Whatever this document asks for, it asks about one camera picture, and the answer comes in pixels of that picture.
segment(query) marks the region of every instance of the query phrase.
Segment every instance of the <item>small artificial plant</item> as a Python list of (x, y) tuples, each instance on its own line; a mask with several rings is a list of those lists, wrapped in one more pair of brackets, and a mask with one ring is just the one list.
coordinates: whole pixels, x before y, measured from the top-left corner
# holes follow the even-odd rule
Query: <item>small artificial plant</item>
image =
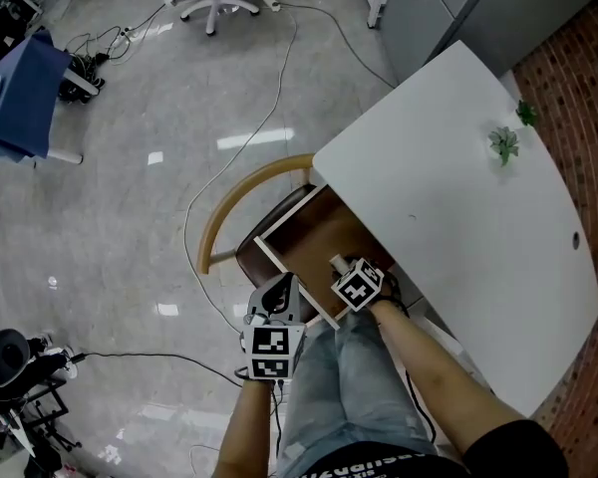
[(520, 117), (520, 121), (523, 125), (534, 126), (536, 124), (536, 118), (538, 117), (538, 114), (536, 113), (536, 108), (533, 107), (527, 101), (518, 101), (518, 108), (516, 109), (516, 114)]
[(502, 165), (505, 166), (509, 161), (509, 155), (514, 154), (518, 157), (518, 138), (514, 131), (509, 127), (497, 127), (488, 135), (491, 140), (490, 147), (500, 155)]

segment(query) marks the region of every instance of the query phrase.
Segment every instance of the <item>office chair base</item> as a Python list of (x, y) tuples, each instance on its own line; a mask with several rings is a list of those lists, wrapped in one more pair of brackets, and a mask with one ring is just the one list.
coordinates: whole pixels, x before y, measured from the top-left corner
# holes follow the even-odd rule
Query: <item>office chair base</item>
[(210, 7), (208, 19), (206, 21), (206, 35), (212, 37), (215, 34), (215, 20), (217, 18), (217, 11), (222, 5), (236, 5), (237, 7), (242, 7), (250, 11), (250, 14), (253, 16), (259, 14), (259, 7), (251, 4), (250, 2), (246, 2), (245, 0), (198, 0), (185, 11), (183, 11), (179, 18), (181, 21), (188, 21), (190, 14), (192, 14), (194, 11), (203, 9), (205, 7)]

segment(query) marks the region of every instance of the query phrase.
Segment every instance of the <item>black t-shirt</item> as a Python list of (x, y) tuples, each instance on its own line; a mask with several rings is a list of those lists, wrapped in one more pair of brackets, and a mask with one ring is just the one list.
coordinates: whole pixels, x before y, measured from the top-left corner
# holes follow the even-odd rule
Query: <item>black t-shirt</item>
[(567, 462), (554, 440), (526, 419), (483, 435), (465, 453), (463, 463), (467, 469), (400, 446), (357, 442), (323, 457), (301, 478), (568, 476)]

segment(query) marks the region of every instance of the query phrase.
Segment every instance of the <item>blue table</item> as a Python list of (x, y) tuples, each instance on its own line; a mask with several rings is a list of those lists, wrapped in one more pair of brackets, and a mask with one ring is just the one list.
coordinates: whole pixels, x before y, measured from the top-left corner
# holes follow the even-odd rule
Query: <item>blue table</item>
[(80, 154), (49, 147), (49, 131), (63, 79), (89, 94), (99, 91), (68, 67), (71, 55), (53, 47), (51, 34), (25, 39), (0, 61), (0, 156), (56, 157), (80, 164)]

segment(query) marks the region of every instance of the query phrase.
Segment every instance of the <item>chair armrest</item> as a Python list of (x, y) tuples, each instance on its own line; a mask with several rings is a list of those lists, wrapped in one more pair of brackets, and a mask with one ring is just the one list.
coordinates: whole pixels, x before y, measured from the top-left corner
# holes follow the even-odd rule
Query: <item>chair armrest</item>
[(300, 154), (277, 159), (268, 163), (258, 170), (253, 171), (247, 177), (241, 179), (217, 204), (212, 211), (210, 218), (203, 229), (199, 249), (197, 250), (197, 272), (202, 275), (208, 274), (210, 267), (210, 253), (215, 242), (219, 228), (232, 208), (246, 194), (252, 191), (259, 184), (266, 180), (292, 170), (312, 168), (314, 154)]

